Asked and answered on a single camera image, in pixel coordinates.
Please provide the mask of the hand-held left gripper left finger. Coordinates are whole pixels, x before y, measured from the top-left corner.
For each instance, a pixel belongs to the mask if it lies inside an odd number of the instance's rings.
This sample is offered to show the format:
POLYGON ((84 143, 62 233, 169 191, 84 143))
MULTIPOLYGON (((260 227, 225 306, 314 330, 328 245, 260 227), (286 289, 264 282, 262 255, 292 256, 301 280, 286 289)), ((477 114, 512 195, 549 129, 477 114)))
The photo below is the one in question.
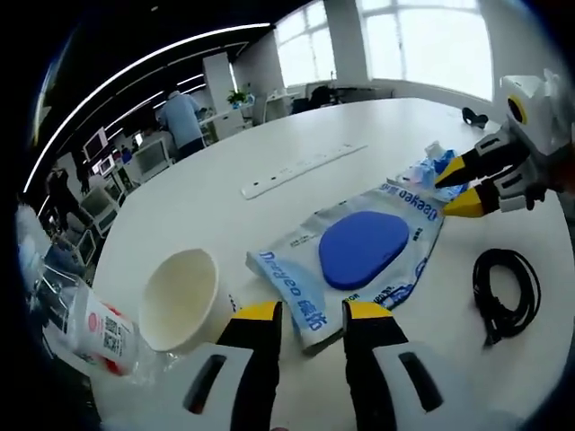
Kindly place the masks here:
POLYGON ((189 356, 191 430, 269 430, 279 384, 282 302, 236 312, 215 344, 189 356))

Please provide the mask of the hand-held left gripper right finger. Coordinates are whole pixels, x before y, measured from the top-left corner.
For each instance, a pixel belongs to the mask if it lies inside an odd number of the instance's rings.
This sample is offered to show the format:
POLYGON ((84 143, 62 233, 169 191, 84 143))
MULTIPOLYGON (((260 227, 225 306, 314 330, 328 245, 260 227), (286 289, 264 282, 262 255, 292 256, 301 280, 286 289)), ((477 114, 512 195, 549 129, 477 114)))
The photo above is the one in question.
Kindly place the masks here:
POLYGON ((359 430, 517 430, 489 410, 464 376, 428 345, 410 341, 377 303, 342 304, 346 379, 359 430))

